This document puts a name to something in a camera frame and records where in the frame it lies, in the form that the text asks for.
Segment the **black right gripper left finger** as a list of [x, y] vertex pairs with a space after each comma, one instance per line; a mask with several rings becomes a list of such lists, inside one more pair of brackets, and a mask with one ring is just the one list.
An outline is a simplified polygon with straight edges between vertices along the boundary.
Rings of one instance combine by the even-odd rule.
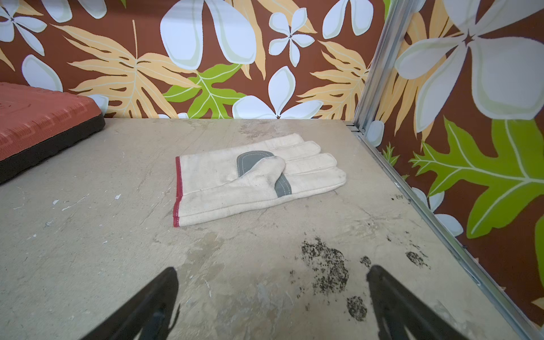
[[179, 291], [177, 271], [164, 269], [84, 339], [166, 339]]

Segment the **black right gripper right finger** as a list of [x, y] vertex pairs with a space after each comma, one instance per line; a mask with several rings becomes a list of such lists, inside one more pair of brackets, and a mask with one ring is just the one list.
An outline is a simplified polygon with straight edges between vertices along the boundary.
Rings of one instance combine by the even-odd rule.
[[379, 339], [465, 339], [382, 266], [367, 273]]

